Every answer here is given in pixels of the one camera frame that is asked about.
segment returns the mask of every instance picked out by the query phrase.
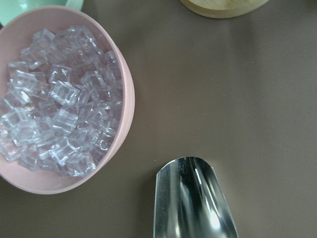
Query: mint green container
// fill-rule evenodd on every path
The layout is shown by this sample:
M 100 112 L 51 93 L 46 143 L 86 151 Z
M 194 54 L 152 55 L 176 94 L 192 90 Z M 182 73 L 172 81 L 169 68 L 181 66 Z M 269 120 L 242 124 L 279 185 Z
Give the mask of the mint green container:
M 81 11 L 84 0 L 0 0 L 0 23 L 5 26 L 9 21 L 40 6 L 62 5 Z

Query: table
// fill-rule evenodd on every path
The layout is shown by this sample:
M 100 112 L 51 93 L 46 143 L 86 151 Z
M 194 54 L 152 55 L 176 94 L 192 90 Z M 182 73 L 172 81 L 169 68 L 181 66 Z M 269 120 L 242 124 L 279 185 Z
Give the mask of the table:
M 124 55 L 136 108 L 88 182 L 36 195 L 0 179 L 0 236 L 149 238 L 156 172 L 182 156 L 218 176 L 241 238 L 317 233 L 317 2 L 211 19 L 178 0 L 87 0 Z

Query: metal ice scoop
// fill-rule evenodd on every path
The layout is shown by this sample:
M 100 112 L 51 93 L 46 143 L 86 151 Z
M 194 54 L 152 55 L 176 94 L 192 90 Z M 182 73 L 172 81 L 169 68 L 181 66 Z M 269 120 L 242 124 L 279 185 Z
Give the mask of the metal ice scoop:
M 197 157 L 157 173 L 154 238 L 238 238 L 213 168 Z

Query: plastic ice cube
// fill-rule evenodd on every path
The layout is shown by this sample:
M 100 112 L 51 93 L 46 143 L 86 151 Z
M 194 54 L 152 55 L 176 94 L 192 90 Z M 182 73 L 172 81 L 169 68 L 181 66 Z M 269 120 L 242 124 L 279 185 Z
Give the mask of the plastic ice cube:
M 41 118 L 41 117 L 44 117 L 44 114 L 42 111 L 40 111 L 39 109 L 37 108 L 34 108 L 33 110 L 31 110 L 29 112 L 29 116 L 31 119 L 34 119 L 34 118 Z
M 53 117 L 53 128 L 55 130 L 62 130 L 65 133 L 70 133 L 76 127 L 78 116 L 63 108 L 59 109 Z
M 65 162 L 69 175 L 85 177 L 96 169 L 95 162 L 89 153 L 80 153 L 72 156 Z
M 67 56 L 64 52 L 60 51 L 57 47 L 51 45 L 44 51 L 45 57 L 48 59 L 48 62 L 51 64 L 56 64 L 63 62 L 67 59 Z
M 93 147 L 93 149 L 89 152 L 94 159 L 94 162 L 96 165 L 100 163 L 100 161 L 103 159 L 103 157 L 106 154 L 106 151 L 98 149 L 97 147 Z
M 51 76 L 49 78 L 50 83 L 57 83 L 57 81 L 61 82 L 69 82 L 71 76 L 72 68 L 53 64 L 51 67 Z
M 77 97 L 76 103 L 78 104 L 86 104 L 90 97 L 89 89 L 83 85 L 75 85 L 75 88 L 79 90 L 79 94 Z
M 18 90 L 10 90 L 1 101 L 9 109 L 21 108 L 31 102 L 25 92 Z
M 27 63 L 30 69 L 35 69 L 47 62 L 47 58 L 40 51 L 32 47 L 23 49 L 20 53 L 20 58 Z
M 10 78 L 14 78 L 16 71 L 29 72 L 29 66 L 23 61 L 13 61 L 8 63 L 8 71 Z
M 34 74 L 19 70 L 16 71 L 15 77 L 12 79 L 11 83 L 15 90 L 24 91 L 26 93 L 38 91 L 40 84 Z
M 22 153 L 19 164 L 31 171 L 36 171 L 40 167 L 41 160 L 36 146 L 33 145 Z
M 99 87 L 107 87 L 103 78 L 97 71 L 88 71 L 84 74 L 81 79 L 83 85 L 85 85 L 89 90 Z
M 47 80 L 46 80 L 46 75 L 44 72 L 30 72 L 30 74 L 33 74 L 35 76 L 35 78 L 41 83 L 41 84 L 46 84 Z
M 91 91 L 90 95 L 96 104 L 112 101 L 111 91 L 110 91 L 110 88 L 107 86 L 94 88 Z
M 35 118 L 34 120 L 42 136 L 52 132 L 53 122 L 50 117 Z
M 35 142 L 41 160 L 45 160 L 51 156 L 51 146 L 56 143 L 57 139 L 54 134 L 47 135 L 45 138 L 42 137 Z
M 40 132 L 36 121 L 30 119 L 27 123 L 20 121 L 16 124 L 10 131 L 10 136 L 17 146 L 22 146 L 34 143 L 40 137 Z
M 39 110 L 48 117 L 52 117 L 57 112 L 58 108 L 53 100 L 42 101 L 38 103 Z
M 78 151 L 89 151 L 98 139 L 99 134 L 92 126 L 78 128 L 72 131 L 67 138 Z
M 54 160 L 52 157 L 48 157 L 47 159 L 45 160 L 42 160 L 41 161 L 41 168 L 43 170 L 50 170 L 50 171 L 54 171 L 54 172 L 57 172 L 61 175 L 67 175 L 65 173 L 61 173 L 61 166 L 58 165 L 58 163 L 56 162 L 56 160 Z
M 57 144 L 51 146 L 50 154 L 59 165 L 64 166 L 65 161 L 77 152 L 76 148 L 64 137 Z
M 99 72 L 101 72 L 107 65 L 113 64 L 118 65 L 118 60 L 113 51 L 108 51 L 102 55 L 99 55 L 94 61 L 94 65 Z
M 3 125 L 8 130 L 13 129 L 20 121 L 26 122 L 29 119 L 29 111 L 24 108 L 13 108 L 10 112 L 1 117 Z
M 83 123 L 87 121 L 87 117 L 90 115 L 91 111 L 93 110 L 94 103 L 89 102 L 85 104 L 78 104 L 78 123 Z
M 38 90 L 34 90 L 34 92 L 30 93 L 30 96 L 47 100 L 51 94 L 52 85 L 51 84 L 40 84 Z
M 107 151 L 114 139 L 112 131 L 106 130 L 106 127 L 99 131 L 98 138 L 94 142 L 94 146 L 99 150 Z
M 51 45 L 54 36 L 55 35 L 50 30 L 44 28 L 33 35 L 31 45 L 39 50 L 46 49 Z
M 17 147 L 9 137 L 0 139 L 0 153 L 8 162 L 13 162 L 21 157 L 22 147 Z
M 94 108 L 88 115 L 85 122 L 93 125 L 94 128 L 107 127 L 110 124 L 110 114 L 103 108 Z
M 58 103 L 74 104 L 78 100 L 79 90 L 69 82 L 57 81 L 51 91 L 51 97 Z

